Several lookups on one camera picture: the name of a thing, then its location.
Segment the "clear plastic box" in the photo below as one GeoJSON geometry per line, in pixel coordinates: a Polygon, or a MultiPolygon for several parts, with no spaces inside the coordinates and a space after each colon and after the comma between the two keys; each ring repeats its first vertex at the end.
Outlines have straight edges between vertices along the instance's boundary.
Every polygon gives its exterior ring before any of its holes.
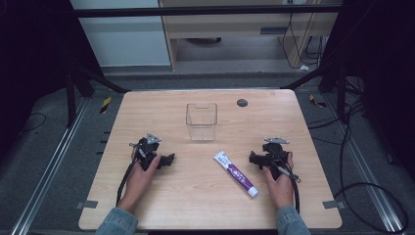
{"type": "Polygon", "coordinates": [[[217,105],[215,103],[188,104],[186,125],[192,141],[213,141],[217,125],[217,105]]]}

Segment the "black metal stand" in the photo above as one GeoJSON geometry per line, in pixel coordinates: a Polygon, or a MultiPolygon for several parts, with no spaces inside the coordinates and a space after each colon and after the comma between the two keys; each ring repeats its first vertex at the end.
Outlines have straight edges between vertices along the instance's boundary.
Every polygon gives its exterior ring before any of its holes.
{"type": "Polygon", "coordinates": [[[97,74],[92,70],[88,70],[83,67],[72,66],[68,69],[66,74],[66,90],[67,90],[67,103],[68,103],[68,124],[67,127],[71,127],[76,119],[76,104],[74,89],[77,89],[82,97],[92,97],[95,90],[90,84],[89,80],[92,79],[98,83],[110,88],[117,93],[129,92],[129,89],[122,88],[107,79],[102,75],[97,74]]]}
{"type": "Polygon", "coordinates": [[[316,70],[306,74],[297,81],[282,86],[282,89],[295,90],[301,85],[306,84],[311,79],[322,76],[318,89],[329,92],[337,86],[337,115],[338,118],[346,123],[346,66],[343,64],[323,64],[316,70]]]}

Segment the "aluminium floor rail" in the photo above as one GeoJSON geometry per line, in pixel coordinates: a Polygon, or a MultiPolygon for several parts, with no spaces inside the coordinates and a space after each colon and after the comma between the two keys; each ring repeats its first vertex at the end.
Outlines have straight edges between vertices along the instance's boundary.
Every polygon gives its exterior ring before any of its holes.
{"type": "Polygon", "coordinates": [[[22,214],[15,223],[10,235],[26,235],[34,221],[50,187],[57,174],[60,165],[65,158],[70,143],[82,121],[85,109],[89,103],[87,98],[81,98],[79,106],[76,108],[73,123],[66,128],[58,147],[55,149],[50,162],[47,164],[34,192],[32,193],[28,203],[26,204],[22,214]]]}
{"type": "Polygon", "coordinates": [[[406,210],[403,208],[400,201],[386,188],[379,184],[379,180],[375,177],[370,166],[364,159],[355,139],[352,136],[351,128],[349,125],[350,118],[356,112],[359,112],[362,108],[360,102],[353,103],[346,110],[346,123],[343,123],[337,115],[337,99],[330,95],[324,95],[328,109],[332,112],[337,127],[343,135],[341,142],[340,152],[340,186],[341,189],[337,193],[344,199],[344,204],[350,210],[350,212],[371,229],[384,233],[387,235],[407,235],[406,229],[409,222],[409,218],[406,210]],[[359,174],[360,181],[353,182],[345,185],[344,182],[344,156],[347,152],[350,159],[353,161],[356,170],[359,174]],[[372,204],[378,213],[380,220],[383,223],[382,227],[376,226],[373,222],[365,219],[352,204],[347,191],[350,189],[356,189],[357,187],[364,188],[371,198],[372,204]]]}

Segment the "black horizontal frame bar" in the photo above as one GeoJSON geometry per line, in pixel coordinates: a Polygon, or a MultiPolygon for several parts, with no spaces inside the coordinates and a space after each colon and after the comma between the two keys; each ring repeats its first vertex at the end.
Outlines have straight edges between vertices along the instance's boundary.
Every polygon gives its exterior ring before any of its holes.
{"type": "Polygon", "coordinates": [[[290,13],[337,13],[341,4],[329,5],[244,5],[244,6],[201,6],[133,9],[90,9],[73,10],[79,18],[108,17],[156,17],[198,15],[244,15],[244,14],[290,14],[290,13]]]}

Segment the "grey metal table bracket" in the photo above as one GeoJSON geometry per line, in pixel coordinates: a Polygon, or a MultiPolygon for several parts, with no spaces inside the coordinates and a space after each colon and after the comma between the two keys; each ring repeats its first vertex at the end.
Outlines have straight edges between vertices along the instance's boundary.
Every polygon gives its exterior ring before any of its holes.
{"type": "Polygon", "coordinates": [[[328,210],[328,209],[339,209],[342,210],[346,207],[346,205],[343,202],[337,202],[335,200],[332,201],[324,201],[323,202],[323,207],[328,210]]]}
{"type": "Polygon", "coordinates": [[[75,205],[75,207],[78,210],[82,210],[82,209],[85,209],[85,208],[95,209],[97,206],[98,206],[97,201],[89,201],[89,200],[82,201],[82,202],[77,202],[76,205],[75,205]]]}

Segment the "purple and white toothpaste tube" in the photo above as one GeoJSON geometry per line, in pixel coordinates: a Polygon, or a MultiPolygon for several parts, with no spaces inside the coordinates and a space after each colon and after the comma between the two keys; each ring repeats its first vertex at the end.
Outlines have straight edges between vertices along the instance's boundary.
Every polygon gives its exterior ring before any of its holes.
{"type": "Polygon", "coordinates": [[[238,184],[252,198],[257,196],[258,190],[249,181],[249,179],[229,160],[224,151],[220,151],[213,158],[238,182],[238,184]]]}

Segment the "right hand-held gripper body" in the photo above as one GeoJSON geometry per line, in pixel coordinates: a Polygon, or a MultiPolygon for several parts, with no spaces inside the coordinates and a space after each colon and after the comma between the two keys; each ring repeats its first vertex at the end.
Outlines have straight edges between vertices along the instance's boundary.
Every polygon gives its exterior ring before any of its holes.
{"type": "Polygon", "coordinates": [[[281,138],[265,138],[262,150],[265,152],[265,165],[271,171],[271,175],[276,180],[281,174],[288,175],[288,152],[284,151],[282,144],[288,141],[281,138]]]}

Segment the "light wooden desk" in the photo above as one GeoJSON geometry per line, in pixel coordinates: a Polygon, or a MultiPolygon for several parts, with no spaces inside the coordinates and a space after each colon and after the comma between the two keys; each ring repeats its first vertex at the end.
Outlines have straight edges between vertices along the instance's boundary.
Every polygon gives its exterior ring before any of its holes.
{"type": "MultiPolygon", "coordinates": [[[[162,7],[252,6],[252,5],[329,5],[343,0],[158,0],[162,7]]],[[[164,16],[164,32],[172,62],[176,61],[177,43],[184,38],[237,36],[277,36],[289,65],[297,67],[312,37],[328,36],[337,19],[336,13],[245,14],[164,16]]]]}

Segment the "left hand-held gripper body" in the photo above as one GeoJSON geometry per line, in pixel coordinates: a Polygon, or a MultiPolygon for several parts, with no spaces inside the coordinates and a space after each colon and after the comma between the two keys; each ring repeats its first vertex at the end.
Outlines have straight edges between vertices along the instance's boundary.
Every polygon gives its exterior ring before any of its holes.
{"type": "Polygon", "coordinates": [[[151,133],[148,133],[145,137],[141,138],[135,145],[136,150],[134,159],[140,164],[140,166],[147,170],[157,156],[157,149],[161,139],[151,133]]]}

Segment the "person's right hand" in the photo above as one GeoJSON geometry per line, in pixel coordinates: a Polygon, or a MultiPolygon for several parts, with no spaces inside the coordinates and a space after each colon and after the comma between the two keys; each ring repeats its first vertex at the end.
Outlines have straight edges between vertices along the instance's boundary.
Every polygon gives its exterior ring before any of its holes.
{"type": "Polygon", "coordinates": [[[294,204],[294,186],[289,176],[282,174],[274,179],[268,166],[263,168],[270,200],[278,211],[294,204]]]}

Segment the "yellow and black tape strip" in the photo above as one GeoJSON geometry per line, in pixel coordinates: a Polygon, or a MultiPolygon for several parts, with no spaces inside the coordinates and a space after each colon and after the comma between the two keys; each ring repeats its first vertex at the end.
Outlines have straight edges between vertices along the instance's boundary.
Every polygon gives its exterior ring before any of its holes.
{"type": "Polygon", "coordinates": [[[326,102],[321,94],[310,94],[309,100],[311,103],[313,103],[315,106],[320,108],[326,108],[326,102]]]}
{"type": "Polygon", "coordinates": [[[102,105],[102,107],[101,107],[101,109],[100,109],[100,114],[103,114],[103,113],[105,113],[105,112],[106,112],[106,110],[107,110],[107,108],[108,108],[108,106],[109,106],[109,104],[110,104],[111,100],[112,100],[112,97],[106,97],[106,98],[104,99],[103,105],[102,105]]]}

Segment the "white cabinet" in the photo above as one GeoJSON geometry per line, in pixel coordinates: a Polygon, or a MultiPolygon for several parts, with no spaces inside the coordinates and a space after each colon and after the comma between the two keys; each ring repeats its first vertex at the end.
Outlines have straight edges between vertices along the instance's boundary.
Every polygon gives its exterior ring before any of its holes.
{"type": "MultiPolygon", "coordinates": [[[[158,8],[158,0],[70,0],[75,10],[158,8]]],[[[82,18],[102,68],[169,66],[161,17],[82,18]]]]}

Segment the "person's left hand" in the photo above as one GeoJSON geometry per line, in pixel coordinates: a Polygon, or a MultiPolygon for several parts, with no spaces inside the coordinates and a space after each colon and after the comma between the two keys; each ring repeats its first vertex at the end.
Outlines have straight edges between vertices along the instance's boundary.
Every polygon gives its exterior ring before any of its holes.
{"type": "Polygon", "coordinates": [[[124,194],[116,204],[119,208],[134,213],[137,205],[152,183],[160,159],[160,156],[156,156],[146,170],[139,163],[133,164],[126,180],[124,194]]]}

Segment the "black curtain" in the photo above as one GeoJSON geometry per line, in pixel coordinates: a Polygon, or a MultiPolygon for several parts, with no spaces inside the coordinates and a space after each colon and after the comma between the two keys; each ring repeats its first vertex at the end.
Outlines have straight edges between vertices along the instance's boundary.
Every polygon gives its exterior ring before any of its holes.
{"type": "Polygon", "coordinates": [[[49,11],[72,9],[70,0],[0,0],[0,163],[33,104],[66,86],[53,34],[62,37],[80,66],[102,73],[79,20],[47,16],[49,11]]]}
{"type": "Polygon", "coordinates": [[[326,47],[364,81],[391,155],[415,180],[415,0],[344,0],[326,47]]]}

